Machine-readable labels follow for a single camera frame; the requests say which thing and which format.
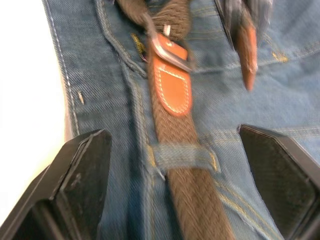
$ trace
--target belt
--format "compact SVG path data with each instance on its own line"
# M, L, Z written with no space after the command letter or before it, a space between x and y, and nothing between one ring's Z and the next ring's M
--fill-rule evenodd
M145 0L117 0L124 13L147 30L147 70L157 139L165 144L199 144L190 113L192 91L182 41L190 30L190 0L170 0L151 17ZM253 87L257 70L256 29L243 7L235 49L244 84ZM186 240L233 240L229 220L211 173L201 168L174 168L166 172L181 232Z

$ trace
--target belt buckle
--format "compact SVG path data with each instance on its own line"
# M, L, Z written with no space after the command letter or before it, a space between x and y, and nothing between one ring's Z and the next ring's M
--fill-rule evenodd
M188 73L192 72L194 70L193 65L187 61L184 60L171 52L164 49L158 39L158 33L156 31L156 27L154 25L154 22L151 18L151 16L148 13L143 14L143 18L146 23L146 30L147 34L151 38L152 48L155 51L155 53L162 58L163 60L171 63L172 65L176 66L177 68L180 68Z

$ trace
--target fabric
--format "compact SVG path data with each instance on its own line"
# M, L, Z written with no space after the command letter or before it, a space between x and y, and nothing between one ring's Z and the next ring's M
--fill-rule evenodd
M164 1L147 4L157 12ZM112 134L99 239L182 239L162 176L173 165L157 165L150 157L150 146L159 143L146 66L131 38L134 33L146 43L144 30L110 0L44 0L44 6L74 135L101 128ZM185 40L197 61L192 118L201 146L216 155L220 171L201 166L211 172L236 239L282 239L255 187L239 124L285 133L320 162L319 10L317 0L274 2L258 49L254 90L247 93L214 1L190 3Z

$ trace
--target jeans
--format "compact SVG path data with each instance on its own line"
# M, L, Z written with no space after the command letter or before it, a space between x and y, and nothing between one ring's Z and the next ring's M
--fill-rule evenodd
M164 0L148 0L156 12ZM213 0L190 2L186 41L192 117L200 146L157 142L146 64L131 33L146 41L112 0L43 0L64 77L73 134L112 134L107 197L98 239L182 239L166 169L211 171L239 240L283 239L259 195L237 133L251 124L287 134L320 163L320 2L275 1L258 49L254 90L243 87Z

